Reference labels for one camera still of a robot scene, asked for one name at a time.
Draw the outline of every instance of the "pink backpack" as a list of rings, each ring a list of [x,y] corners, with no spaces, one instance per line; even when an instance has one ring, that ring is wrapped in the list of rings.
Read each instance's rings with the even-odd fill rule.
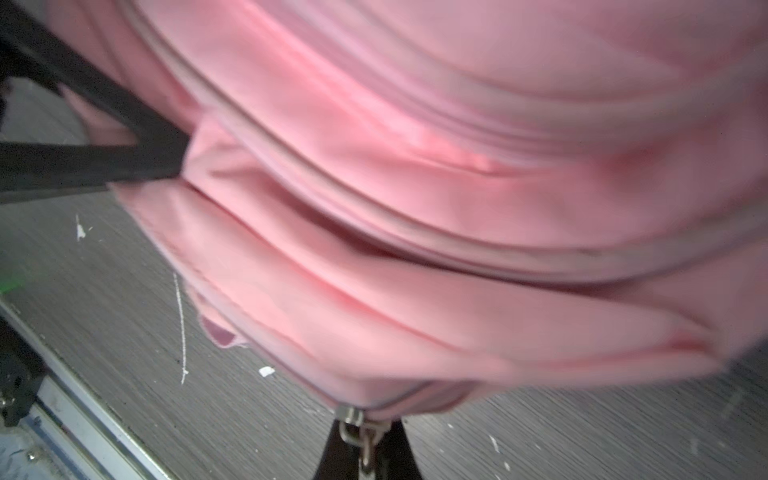
[[[193,135],[179,178],[113,188],[210,338],[358,440],[516,386],[719,372],[768,331],[765,2],[49,10]]]

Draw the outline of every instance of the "floor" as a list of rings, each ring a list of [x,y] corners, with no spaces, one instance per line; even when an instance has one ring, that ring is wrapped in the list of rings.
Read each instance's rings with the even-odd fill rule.
[[[83,141],[23,82],[0,139]],[[186,300],[180,316],[172,271],[110,194],[0,205],[0,283],[179,479],[311,478],[331,415],[280,372],[262,377],[248,349],[215,348]],[[768,346],[714,379],[518,389],[406,428],[433,480],[768,478]]]

